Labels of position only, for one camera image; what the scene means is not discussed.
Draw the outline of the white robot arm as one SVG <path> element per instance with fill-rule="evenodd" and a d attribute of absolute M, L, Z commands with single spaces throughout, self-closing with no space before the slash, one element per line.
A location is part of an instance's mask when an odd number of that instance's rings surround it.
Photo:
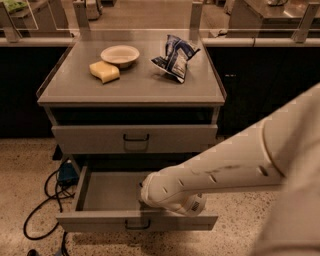
<path fill-rule="evenodd" d="M 320 84 L 186 162 L 149 174 L 141 198 L 187 216 L 202 193 L 282 187 L 250 256 L 319 256 Z"/>

